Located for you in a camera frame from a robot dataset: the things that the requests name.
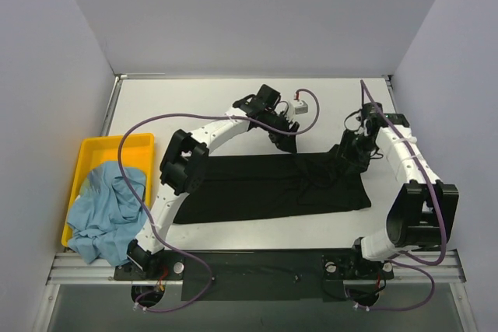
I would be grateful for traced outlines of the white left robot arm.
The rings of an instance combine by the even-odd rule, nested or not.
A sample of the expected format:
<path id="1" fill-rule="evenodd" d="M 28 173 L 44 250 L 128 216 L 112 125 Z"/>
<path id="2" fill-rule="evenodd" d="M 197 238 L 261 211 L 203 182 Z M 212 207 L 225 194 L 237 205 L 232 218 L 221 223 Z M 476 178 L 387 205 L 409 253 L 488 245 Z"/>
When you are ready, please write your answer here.
<path id="1" fill-rule="evenodd" d="M 295 96 L 278 112 L 281 95 L 267 85 L 258 93 L 237 100 L 221 117 L 214 117 L 200 128 L 175 131 L 160 163 L 160 186 L 149 214 L 136 237 L 128 244 L 127 255 L 132 270 L 140 278 L 158 274 L 164 250 L 163 241 L 186 197 L 196 191 L 204 180 L 209 156 L 232 138 L 252 128 L 268 132 L 270 141 L 280 150 L 296 152 L 299 123 L 295 117 L 308 112 L 308 105 Z"/>

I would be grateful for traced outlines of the black t shirt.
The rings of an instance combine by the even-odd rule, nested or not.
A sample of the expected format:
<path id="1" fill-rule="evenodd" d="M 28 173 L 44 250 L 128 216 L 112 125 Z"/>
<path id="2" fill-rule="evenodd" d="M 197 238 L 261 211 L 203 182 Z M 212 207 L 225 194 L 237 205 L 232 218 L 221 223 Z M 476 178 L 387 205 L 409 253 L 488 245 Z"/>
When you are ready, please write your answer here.
<path id="1" fill-rule="evenodd" d="M 177 225 L 359 211 L 371 206 L 361 176 L 339 169 L 333 146 L 297 155 L 218 156 L 174 218 Z"/>

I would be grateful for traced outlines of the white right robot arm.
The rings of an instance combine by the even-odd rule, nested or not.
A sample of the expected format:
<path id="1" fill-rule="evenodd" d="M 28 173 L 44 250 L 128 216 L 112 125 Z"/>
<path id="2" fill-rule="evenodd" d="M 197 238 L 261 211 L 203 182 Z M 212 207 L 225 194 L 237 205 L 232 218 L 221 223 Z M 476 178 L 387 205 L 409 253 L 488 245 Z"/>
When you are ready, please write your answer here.
<path id="1" fill-rule="evenodd" d="M 356 130 L 345 129 L 338 146 L 340 171 L 367 171 L 377 153 L 388 161 L 400 190 L 384 227 L 355 242 L 347 258 L 351 274 L 365 277 L 375 262 L 405 255 L 419 264 L 436 266 L 445 258 L 459 192 L 436 175 L 416 145 L 402 114 L 386 114 L 380 103 L 365 103 L 355 112 Z"/>

